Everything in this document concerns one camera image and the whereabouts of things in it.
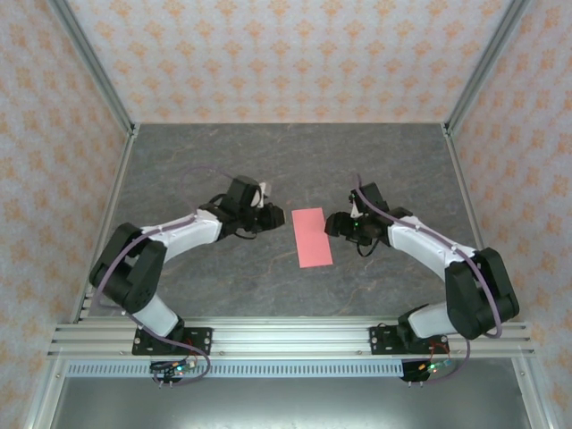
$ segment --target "pink paper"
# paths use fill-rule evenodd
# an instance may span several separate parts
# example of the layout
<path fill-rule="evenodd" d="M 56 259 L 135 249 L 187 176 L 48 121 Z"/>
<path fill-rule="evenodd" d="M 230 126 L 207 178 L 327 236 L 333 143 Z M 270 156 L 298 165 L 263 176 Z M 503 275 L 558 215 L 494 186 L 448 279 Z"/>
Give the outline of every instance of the pink paper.
<path fill-rule="evenodd" d="M 330 241 L 324 232 L 325 219 L 322 208 L 292 210 L 292 222 L 300 268 L 332 265 L 332 252 Z"/>

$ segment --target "metal extrusion bar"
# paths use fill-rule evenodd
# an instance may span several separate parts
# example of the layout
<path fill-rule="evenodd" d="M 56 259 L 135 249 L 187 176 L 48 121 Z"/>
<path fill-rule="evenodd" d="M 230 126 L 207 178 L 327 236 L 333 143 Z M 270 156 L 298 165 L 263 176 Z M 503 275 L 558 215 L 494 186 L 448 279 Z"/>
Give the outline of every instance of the metal extrusion bar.
<path fill-rule="evenodd" d="M 211 359 L 371 359 L 425 358 L 425 355 L 373 357 L 368 328 L 395 319 L 372 317 L 198 317 L 187 326 L 214 328 Z M 532 356 L 534 344 L 526 324 L 504 324 L 502 339 L 485 337 L 472 341 L 472 358 Z M 79 324 L 58 325 L 48 358 L 147 359 L 130 353 L 135 325 L 124 318 L 90 317 Z M 466 343 L 449 336 L 451 356 L 463 358 Z"/>
<path fill-rule="evenodd" d="M 479 223 L 476 220 L 475 209 L 473 208 L 473 203 L 471 202 L 471 197 L 468 193 L 467 183 L 465 182 L 465 176 L 463 175 L 463 170 L 458 161 L 457 150 L 455 149 L 455 142 L 453 136 L 448 132 L 445 124 L 442 124 L 443 136 L 447 142 L 447 149 L 449 150 L 450 160 L 453 163 L 453 169 L 455 170 L 455 175 L 457 176 L 458 186 L 461 190 L 461 196 L 463 202 L 465 203 L 465 209 L 467 210 L 468 221 L 471 224 L 471 230 L 475 237 L 476 247 L 484 248 L 483 234 L 481 234 L 481 229 L 479 228 Z"/>
<path fill-rule="evenodd" d="M 44 377 L 36 389 L 36 395 L 23 426 L 25 429 L 44 429 L 52 426 L 68 365 L 67 359 L 47 362 Z"/>
<path fill-rule="evenodd" d="M 72 360 L 66 377 L 71 378 L 148 378 L 150 360 Z M 205 370 L 199 363 L 184 376 Z M 399 359 L 330 360 L 218 360 L 212 363 L 208 378 L 338 378 L 402 377 Z"/>
<path fill-rule="evenodd" d="M 74 305 L 75 313 L 73 322 L 78 322 L 81 318 L 87 317 L 88 315 L 88 310 L 86 310 L 85 305 L 86 302 L 91 305 L 91 299 L 87 299 L 87 297 L 92 296 L 91 284 L 89 284 L 88 281 L 89 270 L 96 263 L 97 258 L 105 247 L 105 241 L 107 240 L 109 229 L 111 227 L 111 221 L 114 217 L 114 211 L 115 207 L 117 206 L 117 200 L 119 199 L 119 193 L 122 188 L 123 179 L 125 177 L 125 173 L 127 172 L 127 166 L 129 165 L 131 149 L 133 148 L 133 143 L 135 142 L 138 133 L 139 124 L 135 124 L 133 130 L 128 133 L 125 144 L 123 145 L 122 157 L 115 171 L 114 184 L 105 204 L 105 213 L 99 227 L 96 248 L 94 249 L 91 261 L 89 262 L 88 271 L 84 276 L 86 281 L 83 285 L 83 293 L 79 296 L 79 300 Z"/>
<path fill-rule="evenodd" d="M 520 17 L 529 3 L 530 0 L 513 0 L 502 17 L 499 28 L 497 28 L 489 45 L 484 50 L 483 56 L 468 80 L 465 89 L 463 89 L 449 120 L 446 122 L 447 130 L 451 135 L 455 133 L 461 124 L 468 108 L 471 106 L 479 89 L 483 86 L 484 80 L 494 66 L 495 60 L 501 53 L 502 48 L 506 46 L 510 34 L 519 23 Z"/>
<path fill-rule="evenodd" d="M 514 357 L 512 365 L 522 393 L 526 413 L 533 428 L 558 429 L 564 427 L 554 413 L 546 390 L 546 377 L 538 359 Z"/>
<path fill-rule="evenodd" d="M 62 25 L 68 31 L 71 41 L 76 46 L 84 64 L 88 67 L 93 79 L 101 90 L 105 101 L 109 104 L 115 119 L 126 130 L 131 130 L 132 121 L 123 105 L 121 99 L 115 91 L 114 85 L 109 80 L 104 67 L 101 65 L 96 56 L 96 51 L 88 41 L 86 34 L 81 29 L 72 8 L 67 0 L 48 0 L 52 5 L 55 14 L 58 16 Z"/>

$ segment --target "mounting plate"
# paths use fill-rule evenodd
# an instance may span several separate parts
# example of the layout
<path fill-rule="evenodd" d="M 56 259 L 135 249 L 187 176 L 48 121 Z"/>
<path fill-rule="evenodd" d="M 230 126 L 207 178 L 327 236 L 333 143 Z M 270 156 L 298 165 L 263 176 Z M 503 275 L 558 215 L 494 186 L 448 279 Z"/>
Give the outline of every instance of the mounting plate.
<path fill-rule="evenodd" d="M 213 342 L 213 328 L 185 327 L 183 339 L 182 342 L 190 340 L 190 344 L 193 347 L 201 349 L 207 355 L 210 355 Z M 135 331 L 131 354 L 133 356 L 186 356 L 189 354 L 189 350 L 183 347 L 173 348 L 171 345 L 165 344 L 145 331 L 138 329 Z"/>
<path fill-rule="evenodd" d="M 372 355 L 430 355 L 431 343 L 441 343 L 447 349 L 449 342 L 443 341 L 442 335 L 424 338 L 422 341 L 411 343 L 406 347 L 397 334 L 397 325 L 372 326 L 369 328 L 369 345 Z M 444 349 L 437 348 L 434 355 L 446 355 Z"/>

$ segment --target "enclosure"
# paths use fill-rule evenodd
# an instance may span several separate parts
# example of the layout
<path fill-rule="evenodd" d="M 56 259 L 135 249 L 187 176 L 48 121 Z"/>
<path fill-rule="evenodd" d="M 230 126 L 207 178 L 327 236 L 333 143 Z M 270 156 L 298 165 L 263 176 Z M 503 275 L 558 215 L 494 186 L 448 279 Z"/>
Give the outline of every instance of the enclosure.
<path fill-rule="evenodd" d="M 3 420 L 480 427 L 489 409 L 487 427 L 566 427 L 572 6 L 29 0 L 0 12 Z M 212 168 L 188 173 L 197 165 Z M 472 341 L 439 386 L 407 389 L 396 377 L 411 356 L 374 356 L 368 329 L 443 301 L 442 279 L 342 237 L 327 240 L 331 263 L 302 267 L 292 213 L 349 211 L 356 174 L 443 236 L 497 249 L 509 271 L 520 315 L 499 340 Z M 157 293 L 213 328 L 213 370 L 202 387 L 158 391 L 140 380 L 149 356 L 131 355 L 135 325 L 92 300 L 88 272 L 119 225 L 181 218 L 227 175 L 269 183 L 285 224 L 164 265 Z M 449 345 L 459 365 L 467 345 Z M 125 412 L 141 403 L 172 419 Z"/>

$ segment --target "metal floor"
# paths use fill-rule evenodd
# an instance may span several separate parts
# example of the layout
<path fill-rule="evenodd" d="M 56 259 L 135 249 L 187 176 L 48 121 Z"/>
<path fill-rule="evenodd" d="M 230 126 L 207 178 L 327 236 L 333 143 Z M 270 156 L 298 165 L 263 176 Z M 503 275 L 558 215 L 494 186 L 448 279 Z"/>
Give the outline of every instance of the metal floor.
<path fill-rule="evenodd" d="M 530 429 L 510 359 L 472 359 L 454 381 L 398 378 L 65 381 L 52 429 Z"/>
<path fill-rule="evenodd" d="M 390 207 L 475 245 L 439 124 L 142 125 L 113 227 L 164 223 L 225 192 L 211 164 L 272 184 L 286 225 L 256 240 L 235 237 L 192 249 L 165 265 L 158 293 L 181 316 L 400 315 L 444 299 L 442 282 L 413 258 L 380 245 L 369 258 L 330 239 L 333 265 L 299 268 L 291 210 L 349 210 L 352 173 L 375 181 Z M 115 315 L 92 308 L 91 315 Z"/>

